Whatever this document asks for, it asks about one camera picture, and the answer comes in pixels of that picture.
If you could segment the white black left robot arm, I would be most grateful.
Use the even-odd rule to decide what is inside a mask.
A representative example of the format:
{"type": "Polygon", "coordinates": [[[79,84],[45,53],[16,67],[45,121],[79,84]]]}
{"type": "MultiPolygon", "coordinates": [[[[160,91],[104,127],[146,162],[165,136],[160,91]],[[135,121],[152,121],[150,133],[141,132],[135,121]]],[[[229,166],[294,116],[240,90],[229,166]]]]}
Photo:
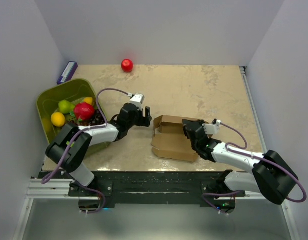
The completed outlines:
{"type": "Polygon", "coordinates": [[[107,125],[80,127],[67,123],[47,147],[45,154],[56,165],[56,169],[42,179],[46,184],[62,168],[80,184],[80,191],[93,196],[98,190],[95,175],[85,166],[83,160],[89,147],[122,140],[134,127],[149,127],[152,121],[151,108],[141,110],[132,103],[126,103],[116,118],[107,125]]]}

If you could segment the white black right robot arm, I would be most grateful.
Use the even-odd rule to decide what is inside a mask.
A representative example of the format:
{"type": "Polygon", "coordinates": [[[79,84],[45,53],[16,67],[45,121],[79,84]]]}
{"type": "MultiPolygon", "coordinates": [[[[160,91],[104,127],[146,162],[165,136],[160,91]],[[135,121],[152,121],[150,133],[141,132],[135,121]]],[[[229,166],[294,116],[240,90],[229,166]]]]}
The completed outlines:
{"type": "Polygon", "coordinates": [[[297,175],[273,150],[266,153],[247,151],[247,145],[225,143],[214,139],[224,123],[214,119],[182,120],[184,135],[192,149],[204,160],[227,164],[241,171],[228,171],[206,193],[213,197],[227,197],[242,191],[260,193],[273,204],[289,200],[289,194],[300,182],[297,175]]]}

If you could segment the brown cardboard paper box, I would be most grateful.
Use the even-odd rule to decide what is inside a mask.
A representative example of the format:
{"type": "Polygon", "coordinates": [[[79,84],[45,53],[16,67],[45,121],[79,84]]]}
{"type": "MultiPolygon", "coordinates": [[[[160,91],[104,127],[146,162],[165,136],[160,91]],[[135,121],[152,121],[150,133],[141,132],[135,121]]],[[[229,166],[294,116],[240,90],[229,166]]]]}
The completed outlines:
{"type": "Polygon", "coordinates": [[[159,158],[194,163],[199,155],[185,136],[182,120],[194,118],[161,115],[153,120],[152,152],[159,158]]]}

